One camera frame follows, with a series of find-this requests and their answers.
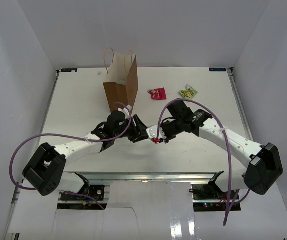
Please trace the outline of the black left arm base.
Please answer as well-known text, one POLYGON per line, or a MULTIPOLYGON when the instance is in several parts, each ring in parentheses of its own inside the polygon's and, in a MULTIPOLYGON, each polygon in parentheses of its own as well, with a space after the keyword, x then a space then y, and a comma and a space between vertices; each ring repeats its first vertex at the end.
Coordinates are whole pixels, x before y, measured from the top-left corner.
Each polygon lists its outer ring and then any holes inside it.
MULTIPOLYGON (((105 194, 105 186, 104 185, 90 185, 88 189, 81 192, 82 195, 88 195, 94 198, 96 201, 103 201, 105 194)), ((61 201, 90 201, 87 197, 75 196, 70 194, 61 194, 61 201)))

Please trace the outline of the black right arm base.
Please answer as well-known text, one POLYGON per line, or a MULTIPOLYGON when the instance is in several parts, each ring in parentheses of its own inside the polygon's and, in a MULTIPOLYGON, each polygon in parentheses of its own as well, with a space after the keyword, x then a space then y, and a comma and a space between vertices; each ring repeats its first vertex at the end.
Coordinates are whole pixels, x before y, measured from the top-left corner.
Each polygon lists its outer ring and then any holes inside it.
POLYGON ((193 184, 189 189, 192 195, 193 210, 202 212, 225 212, 228 194, 217 190, 209 184, 193 184))

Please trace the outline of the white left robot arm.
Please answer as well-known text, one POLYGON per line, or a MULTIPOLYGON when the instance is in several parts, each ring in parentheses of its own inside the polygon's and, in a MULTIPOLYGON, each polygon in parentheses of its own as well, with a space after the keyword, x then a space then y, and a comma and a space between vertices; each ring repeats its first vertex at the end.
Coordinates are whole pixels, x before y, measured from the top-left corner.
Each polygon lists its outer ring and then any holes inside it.
POLYGON ((147 126, 137 115, 130 117, 126 109, 113 111, 84 140, 52 146, 41 144, 26 167, 23 177, 42 195, 54 191, 71 192, 83 200, 89 195, 90 183, 79 173, 65 172, 65 167, 92 154, 112 147, 115 138, 128 138, 132 143, 148 139, 147 126))

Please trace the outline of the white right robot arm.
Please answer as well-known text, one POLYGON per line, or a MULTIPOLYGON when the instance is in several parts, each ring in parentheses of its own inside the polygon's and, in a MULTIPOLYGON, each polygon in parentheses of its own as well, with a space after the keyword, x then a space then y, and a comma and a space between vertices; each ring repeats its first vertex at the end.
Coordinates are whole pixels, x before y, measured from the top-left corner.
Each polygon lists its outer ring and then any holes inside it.
POLYGON ((177 135, 188 133, 227 152, 228 171, 216 173, 209 181, 209 193, 214 199, 242 189, 265 195, 283 174, 280 153, 274 144, 262 145, 242 137, 225 128, 209 109, 192 111, 183 99, 171 101, 166 110, 171 114, 171 121, 159 119, 156 133, 147 130, 154 143, 168 143, 177 135))

